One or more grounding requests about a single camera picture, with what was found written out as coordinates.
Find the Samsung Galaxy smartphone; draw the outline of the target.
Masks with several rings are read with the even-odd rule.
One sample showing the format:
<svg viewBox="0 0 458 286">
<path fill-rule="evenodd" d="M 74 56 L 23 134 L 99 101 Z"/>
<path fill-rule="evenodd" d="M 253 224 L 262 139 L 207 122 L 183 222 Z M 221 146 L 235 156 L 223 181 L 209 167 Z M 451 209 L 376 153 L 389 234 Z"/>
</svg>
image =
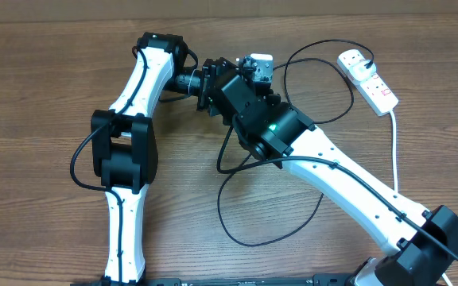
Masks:
<svg viewBox="0 0 458 286">
<path fill-rule="evenodd" d="M 252 79 L 255 83 L 272 83 L 274 73 L 274 58 L 272 55 L 251 53 L 250 65 L 254 69 Z"/>
</svg>

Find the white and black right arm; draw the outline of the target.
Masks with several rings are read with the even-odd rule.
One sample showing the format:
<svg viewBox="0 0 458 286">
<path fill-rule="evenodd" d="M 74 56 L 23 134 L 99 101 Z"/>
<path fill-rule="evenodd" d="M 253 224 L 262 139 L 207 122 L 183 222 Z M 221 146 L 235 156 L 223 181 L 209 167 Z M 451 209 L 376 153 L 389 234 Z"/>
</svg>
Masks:
<svg viewBox="0 0 458 286">
<path fill-rule="evenodd" d="M 383 251 L 347 279 L 349 285 L 434 285 L 458 258 L 458 217 L 407 199 L 338 149 L 316 123 L 268 91 L 228 72 L 213 104 L 256 165 L 275 164 L 319 189 Z"/>
</svg>

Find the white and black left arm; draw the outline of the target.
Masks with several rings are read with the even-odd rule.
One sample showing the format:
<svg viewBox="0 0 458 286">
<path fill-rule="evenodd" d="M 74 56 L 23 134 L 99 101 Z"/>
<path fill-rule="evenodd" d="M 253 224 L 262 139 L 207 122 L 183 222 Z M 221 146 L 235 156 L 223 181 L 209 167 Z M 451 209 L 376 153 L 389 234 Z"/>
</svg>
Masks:
<svg viewBox="0 0 458 286">
<path fill-rule="evenodd" d="M 251 53 L 232 63 L 208 59 L 185 66 L 194 56 L 183 37 L 144 33 L 133 47 L 134 70 L 118 99 L 108 110 L 91 116 L 94 173 L 101 180 L 109 207 L 109 257 L 101 285 L 142 285 L 146 259 L 142 248 L 146 193 L 157 173 L 157 142 L 153 112 L 163 91 L 179 99 L 197 98 L 198 110 L 218 114 L 215 85 L 233 70 L 251 89 L 265 91 L 271 84 L 274 60 Z"/>
</svg>

